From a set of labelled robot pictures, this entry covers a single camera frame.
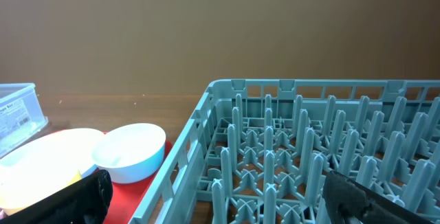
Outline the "light blue bowl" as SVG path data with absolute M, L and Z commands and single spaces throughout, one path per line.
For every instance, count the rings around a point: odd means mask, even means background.
M 156 124 L 136 123 L 113 129 L 91 152 L 99 169 L 114 183 L 130 184 L 150 177 L 164 160 L 166 133 Z

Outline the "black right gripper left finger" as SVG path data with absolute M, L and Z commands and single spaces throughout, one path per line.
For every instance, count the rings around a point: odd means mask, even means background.
M 101 224 L 106 219 L 112 196 L 113 185 L 109 172 L 98 170 L 53 195 L 1 219 L 1 224 Z

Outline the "yellow plastic cup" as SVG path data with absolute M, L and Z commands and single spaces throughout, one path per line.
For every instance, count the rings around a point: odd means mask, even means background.
M 1 182 L 1 209 L 11 216 L 82 179 L 79 171 L 26 179 L 14 175 Z

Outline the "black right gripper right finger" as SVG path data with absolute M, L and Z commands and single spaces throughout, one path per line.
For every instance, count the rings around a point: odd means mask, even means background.
M 431 223 L 334 170 L 326 176 L 322 197 L 332 224 Z

